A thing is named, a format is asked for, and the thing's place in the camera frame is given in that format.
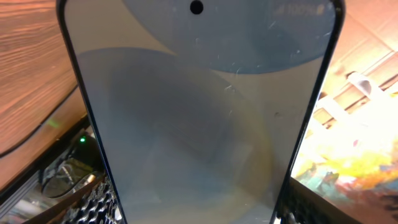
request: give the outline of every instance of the black cable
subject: black cable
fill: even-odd
[[[30,139],[42,126],[43,124],[51,117],[51,115],[54,114],[54,112],[63,105],[64,102],[69,98],[69,96],[72,95],[72,93],[78,88],[78,85],[73,87],[73,89],[68,93],[68,95],[47,115],[40,124],[33,129],[28,135],[26,135],[23,139],[15,143],[13,146],[11,146],[9,149],[5,150],[4,152],[0,153],[0,159],[2,159],[4,156],[14,152],[16,149],[18,149],[21,145],[23,145],[27,140]]]

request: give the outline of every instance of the wooden surface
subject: wooden surface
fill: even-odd
[[[0,0],[0,153],[23,139],[76,85],[55,0]],[[85,114],[80,92],[0,159],[0,189]]]

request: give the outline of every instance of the phone screen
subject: phone screen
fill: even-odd
[[[129,223],[268,223],[340,31],[329,0],[67,0]]]

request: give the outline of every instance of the smartphone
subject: smartphone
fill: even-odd
[[[341,1],[61,0],[57,12],[126,222],[273,222]]]

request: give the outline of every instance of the wooden desk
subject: wooden desk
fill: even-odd
[[[75,85],[55,0],[0,0],[0,152],[35,129]],[[85,113],[77,90],[51,122],[0,159],[0,190]]]

